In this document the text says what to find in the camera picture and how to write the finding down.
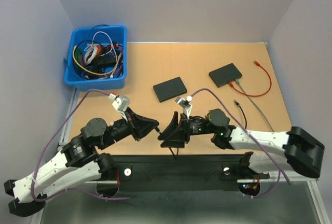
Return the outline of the black network switch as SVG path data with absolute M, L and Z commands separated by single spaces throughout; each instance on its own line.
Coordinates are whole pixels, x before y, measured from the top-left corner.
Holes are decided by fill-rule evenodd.
M 187 93 L 187 88 L 180 77 L 153 85 L 153 90 L 159 103 Z
M 236 79 L 241 78 L 242 73 L 233 63 L 230 63 L 209 72 L 209 77 L 212 79 L 214 84 L 220 88 L 230 82 L 235 81 Z

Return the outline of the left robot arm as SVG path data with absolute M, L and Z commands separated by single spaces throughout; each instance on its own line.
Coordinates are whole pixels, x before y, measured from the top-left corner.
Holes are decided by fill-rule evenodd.
M 5 192 L 13 197 L 8 204 L 9 212 L 28 217 L 42 210 L 48 200 L 85 182 L 119 180 L 119 169 L 112 156 L 97 151 L 128 136 L 140 141 L 159 126 L 157 120 L 137 115 L 130 108 L 124 115 L 110 125 L 102 118 L 91 119 L 47 163 L 20 180 L 6 181 Z

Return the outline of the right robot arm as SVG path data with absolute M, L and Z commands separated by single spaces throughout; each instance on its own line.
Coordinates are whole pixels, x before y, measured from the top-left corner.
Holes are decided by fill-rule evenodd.
M 230 125 L 221 109 L 210 110 L 205 117 L 174 113 L 170 124 L 158 136 L 161 147 L 185 147 L 191 136 L 212 134 L 211 142 L 220 149 L 252 150 L 240 160 L 239 173 L 251 177 L 274 170 L 292 170 L 317 179 L 325 146 L 300 127 L 284 132 L 243 130 Z

